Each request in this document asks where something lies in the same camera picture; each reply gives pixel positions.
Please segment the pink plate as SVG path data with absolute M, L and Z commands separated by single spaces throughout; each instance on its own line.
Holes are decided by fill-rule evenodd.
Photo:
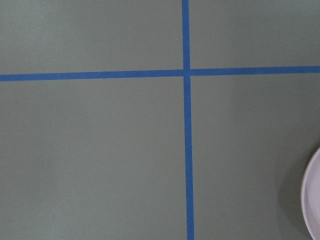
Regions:
M 301 210 L 313 240 L 320 239 L 320 149 L 309 160 L 301 182 Z

